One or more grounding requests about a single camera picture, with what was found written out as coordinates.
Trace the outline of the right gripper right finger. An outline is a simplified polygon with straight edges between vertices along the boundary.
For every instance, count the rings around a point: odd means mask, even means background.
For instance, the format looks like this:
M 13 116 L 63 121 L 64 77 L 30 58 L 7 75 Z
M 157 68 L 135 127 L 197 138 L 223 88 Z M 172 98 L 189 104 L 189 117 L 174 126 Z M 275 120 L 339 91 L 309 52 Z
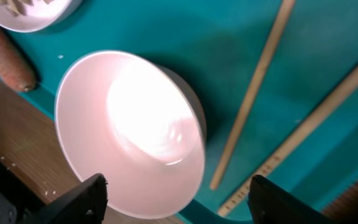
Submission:
M 330 219 L 261 175 L 253 176 L 248 205 L 256 224 L 328 224 Z

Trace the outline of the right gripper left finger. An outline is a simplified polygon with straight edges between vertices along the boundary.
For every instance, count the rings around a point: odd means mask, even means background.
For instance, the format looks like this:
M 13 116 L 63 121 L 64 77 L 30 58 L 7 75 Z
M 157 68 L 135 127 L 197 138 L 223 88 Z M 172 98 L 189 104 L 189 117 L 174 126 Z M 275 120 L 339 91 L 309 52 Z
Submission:
M 92 175 L 21 223 L 102 224 L 108 203 L 107 184 L 104 175 Z

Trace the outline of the pink bowl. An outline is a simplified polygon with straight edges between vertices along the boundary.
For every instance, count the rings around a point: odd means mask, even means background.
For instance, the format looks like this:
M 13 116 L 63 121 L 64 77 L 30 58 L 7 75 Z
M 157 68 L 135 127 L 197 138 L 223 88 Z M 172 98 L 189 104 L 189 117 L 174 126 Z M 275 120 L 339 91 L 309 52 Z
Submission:
M 77 178 L 104 175 L 108 206 L 118 212 L 169 217 L 200 189 L 204 110 L 189 84 L 166 67 L 120 50 L 86 54 L 58 85 L 54 120 Z

